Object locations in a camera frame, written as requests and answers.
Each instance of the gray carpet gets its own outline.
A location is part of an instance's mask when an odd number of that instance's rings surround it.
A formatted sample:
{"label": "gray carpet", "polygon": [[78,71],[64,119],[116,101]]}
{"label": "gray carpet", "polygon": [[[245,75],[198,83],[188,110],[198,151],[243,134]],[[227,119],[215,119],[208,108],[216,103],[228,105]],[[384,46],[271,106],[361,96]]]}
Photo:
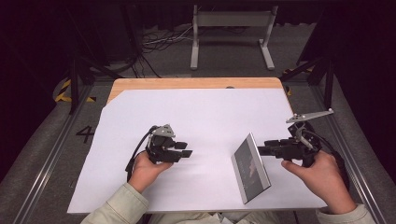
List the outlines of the gray carpet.
{"label": "gray carpet", "polygon": [[[265,68],[258,45],[262,30],[249,28],[242,34],[224,30],[207,30],[200,36],[200,57],[197,71],[190,70],[191,41],[184,40],[163,51],[145,54],[151,66],[162,77],[280,77],[283,70],[295,67],[295,63],[309,37],[313,25],[275,27],[270,39],[269,50],[276,67],[275,71]],[[136,65],[140,75],[154,77],[149,67],[143,63]],[[134,77],[128,70],[125,77]],[[294,80],[304,80],[300,75]],[[76,135],[87,126],[94,132],[101,109],[111,90],[112,81],[99,77],[89,93],[96,97],[95,103],[85,103],[78,114],[69,135],[66,136],[62,154],[39,197],[28,223],[79,223],[84,216],[68,215],[66,209],[74,192],[79,172],[89,152],[92,137],[84,143],[84,136]],[[321,109],[314,99],[310,87],[301,82],[290,83],[290,105],[296,113],[317,112]],[[334,117],[342,130],[354,159],[367,181],[377,205],[388,223],[396,223],[396,188],[376,159],[370,144],[364,137],[359,124],[354,119],[347,101],[335,80],[332,108]],[[6,178],[0,185],[0,223],[12,223],[17,216],[29,190],[35,182],[46,158],[50,154],[57,137],[67,121],[70,103],[60,102],[37,129],[18,157]],[[335,146],[337,143],[329,132],[324,119],[315,119],[312,124],[316,131],[325,136]],[[351,194],[357,202],[363,195],[352,183]],[[296,223],[292,211],[278,211],[282,223]],[[300,223],[318,223],[314,210],[296,211]]]}

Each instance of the table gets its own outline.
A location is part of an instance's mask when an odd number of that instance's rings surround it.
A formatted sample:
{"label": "table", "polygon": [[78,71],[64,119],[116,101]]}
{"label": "table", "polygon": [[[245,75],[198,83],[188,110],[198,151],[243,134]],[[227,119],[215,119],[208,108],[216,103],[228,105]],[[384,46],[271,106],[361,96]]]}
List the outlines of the table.
{"label": "table", "polygon": [[283,88],[282,83],[276,77],[120,78],[114,81],[107,103],[126,90],[218,89],[230,87]]}
{"label": "table", "polygon": [[324,206],[275,157],[262,157],[272,187],[247,204],[239,195],[231,156],[248,133],[255,135],[259,145],[289,137],[285,120],[291,116],[282,85],[273,77],[118,79],[102,111],[68,213],[90,213],[100,206],[125,182],[131,150],[147,128],[167,123],[175,141],[187,142],[192,155],[145,190],[148,213]]}

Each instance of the black curtain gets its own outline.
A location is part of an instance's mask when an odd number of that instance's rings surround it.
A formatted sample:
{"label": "black curtain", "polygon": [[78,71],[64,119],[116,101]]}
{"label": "black curtain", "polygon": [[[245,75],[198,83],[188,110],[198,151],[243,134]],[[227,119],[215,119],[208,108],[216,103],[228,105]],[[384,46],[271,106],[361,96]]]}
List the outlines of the black curtain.
{"label": "black curtain", "polygon": [[346,43],[335,55],[335,74],[376,156],[396,182],[396,6],[356,2],[350,11]]}
{"label": "black curtain", "polygon": [[6,1],[0,8],[0,180],[53,107],[65,76],[55,5]]}

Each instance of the sleeve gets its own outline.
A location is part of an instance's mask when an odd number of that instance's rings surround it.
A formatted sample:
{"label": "sleeve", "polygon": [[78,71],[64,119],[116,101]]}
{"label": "sleeve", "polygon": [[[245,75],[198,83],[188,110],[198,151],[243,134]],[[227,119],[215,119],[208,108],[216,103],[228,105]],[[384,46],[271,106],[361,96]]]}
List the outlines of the sleeve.
{"label": "sleeve", "polygon": [[375,224],[364,204],[358,204],[355,210],[343,215],[329,215],[328,213],[330,213],[328,207],[317,210],[318,220],[321,224]]}
{"label": "sleeve", "polygon": [[122,185],[102,207],[96,209],[81,223],[136,223],[146,213],[149,202],[131,185]]}

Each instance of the white paper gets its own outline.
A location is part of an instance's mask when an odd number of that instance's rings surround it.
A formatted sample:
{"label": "white paper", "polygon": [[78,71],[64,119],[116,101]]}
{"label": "white paper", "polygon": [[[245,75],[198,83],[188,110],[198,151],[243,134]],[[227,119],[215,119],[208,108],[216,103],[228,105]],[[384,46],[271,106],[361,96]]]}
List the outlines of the white paper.
{"label": "white paper", "polygon": [[272,187],[242,203],[231,156],[250,132],[258,146],[288,138],[290,117],[282,89],[124,91],[102,111],[67,212],[90,213],[101,206],[125,183],[125,166],[143,135],[164,124],[171,125],[175,141],[188,143],[192,154],[145,190],[149,213],[324,206],[271,156],[262,160]]}

